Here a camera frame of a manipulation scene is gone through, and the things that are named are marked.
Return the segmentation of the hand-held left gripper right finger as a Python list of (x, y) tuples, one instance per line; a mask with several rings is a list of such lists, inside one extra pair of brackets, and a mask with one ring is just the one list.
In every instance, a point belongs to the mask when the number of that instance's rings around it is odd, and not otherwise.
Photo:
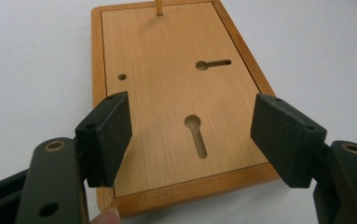
[(309, 169), (323, 147), (324, 127), (281, 98), (258, 93), (250, 135), (286, 185), (309, 187)]

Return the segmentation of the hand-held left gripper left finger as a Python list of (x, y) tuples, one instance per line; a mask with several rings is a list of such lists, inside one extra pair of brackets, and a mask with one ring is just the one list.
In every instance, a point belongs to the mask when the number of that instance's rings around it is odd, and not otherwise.
[(90, 188), (112, 188), (132, 137), (129, 94), (107, 96), (76, 127), (76, 144)]

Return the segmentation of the wooden picture frame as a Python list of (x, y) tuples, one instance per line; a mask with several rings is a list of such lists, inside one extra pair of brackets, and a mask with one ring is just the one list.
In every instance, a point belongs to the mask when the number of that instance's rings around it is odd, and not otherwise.
[(132, 138), (101, 210), (124, 217), (277, 178), (250, 136), (271, 87), (221, 0), (91, 12), (93, 99), (129, 94)]

